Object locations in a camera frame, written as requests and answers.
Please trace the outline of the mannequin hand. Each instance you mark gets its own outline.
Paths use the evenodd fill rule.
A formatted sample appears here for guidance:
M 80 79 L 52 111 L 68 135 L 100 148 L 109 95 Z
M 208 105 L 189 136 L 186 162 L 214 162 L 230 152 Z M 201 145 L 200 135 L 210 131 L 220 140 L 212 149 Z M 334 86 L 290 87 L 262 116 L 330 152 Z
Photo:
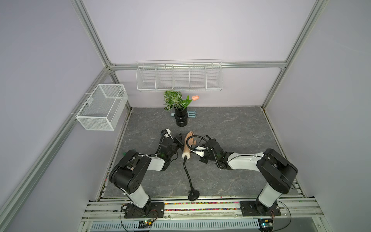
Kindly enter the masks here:
M 191 150 L 190 148 L 188 147 L 187 145 L 187 141 L 190 142 L 191 146 L 192 145 L 196 145 L 196 141 L 194 140 L 194 138 L 191 138 L 191 136 L 193 136 L 194 133 L 192 131 L 190 131 L 186 137 L 185 137 L 185 146 L 184 146 L 184 149 L 183 149 L 183 153 L 182 153 L 182 158 L 183 158 L 183 168 L 184 168 L 184 171 L 186 173 L 186 176 L 187 176 L 187 179 L 189 181 L 189 185 L 190 185 L 190 191 L 188 193 L 188 200 L 193 202 L 195 200 L 197 200 L 200 196 L 200 193 L 198 190 L 195 190 L 193 185 L 192 185 L 192 181 L 191 181 L 191 177 L 189 175 L 189 172 L 187 170 L 187 167 L 186 167 L 186 161 L 188 159 L 190 159 L 191 157 Z

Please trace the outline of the black wrist watch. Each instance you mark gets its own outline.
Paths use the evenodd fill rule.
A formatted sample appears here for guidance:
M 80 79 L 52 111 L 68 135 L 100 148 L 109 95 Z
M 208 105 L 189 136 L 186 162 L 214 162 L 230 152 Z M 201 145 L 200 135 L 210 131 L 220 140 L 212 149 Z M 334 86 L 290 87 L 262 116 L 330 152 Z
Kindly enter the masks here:
M 177 135 L 177 136 L 174 138 L 174 141 L 175 141 L 175 143 L 177 143 L 177 145 L 178 145 L 180 148 L 184 148 L 184 139 L 182 138 L 181 135 Z

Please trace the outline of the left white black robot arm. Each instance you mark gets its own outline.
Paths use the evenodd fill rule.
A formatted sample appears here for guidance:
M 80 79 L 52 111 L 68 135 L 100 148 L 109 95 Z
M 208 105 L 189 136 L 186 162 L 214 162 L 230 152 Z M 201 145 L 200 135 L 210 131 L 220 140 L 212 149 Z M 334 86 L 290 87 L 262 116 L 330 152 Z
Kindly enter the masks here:
M 161 131 L 160 141 L 154 154 L 141 154 L 133 149 L 113 168 L 109 181 L 122 190 L 134 207 L 145 210 L 149 207 L 151 198 L 142 187 L 142 181 L 147 171 L 165 171 L 172 163 L 174 155 L 184 148 L 182 134 L 171 135 L 169 129 Z

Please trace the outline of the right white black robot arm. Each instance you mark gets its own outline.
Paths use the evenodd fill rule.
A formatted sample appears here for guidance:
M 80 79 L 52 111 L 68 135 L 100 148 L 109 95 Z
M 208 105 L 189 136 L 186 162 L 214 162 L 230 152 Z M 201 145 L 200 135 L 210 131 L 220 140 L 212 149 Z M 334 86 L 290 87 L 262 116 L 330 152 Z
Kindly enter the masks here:
M 190 135 L 185 139 L 183 159 L 188 160 L 191 153 L 198 155 L 201 162 L 214 161 L 221 170 L 260 172 L 267 182 L 253 204 L 253 209 L 260 214 L 272 210 L 281 195 L 289 193 L 298 174 L 297 167 L 274 149 L 257 154 L 226 152 L 208 135 Z

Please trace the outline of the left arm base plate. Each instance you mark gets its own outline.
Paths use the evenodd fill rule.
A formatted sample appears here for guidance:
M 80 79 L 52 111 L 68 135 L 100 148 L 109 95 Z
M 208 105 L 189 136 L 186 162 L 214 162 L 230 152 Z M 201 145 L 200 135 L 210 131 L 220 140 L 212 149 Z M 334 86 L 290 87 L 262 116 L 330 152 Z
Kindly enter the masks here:
M 127 204 L 124 218 L 163 218 L 165 212 L 163 202 L 149 202 L 144 208 Z

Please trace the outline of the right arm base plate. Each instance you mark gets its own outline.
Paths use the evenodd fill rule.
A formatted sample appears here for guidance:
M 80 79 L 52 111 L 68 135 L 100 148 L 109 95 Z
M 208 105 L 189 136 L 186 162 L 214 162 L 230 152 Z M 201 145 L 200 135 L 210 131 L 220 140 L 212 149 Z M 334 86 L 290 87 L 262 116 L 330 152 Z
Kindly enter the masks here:
M 240 201 L 240 209 L 244 217 L 273 217 L 281 215 L 277 202 L 274 202 L 271 207 L 267 207 L 259 201 Z

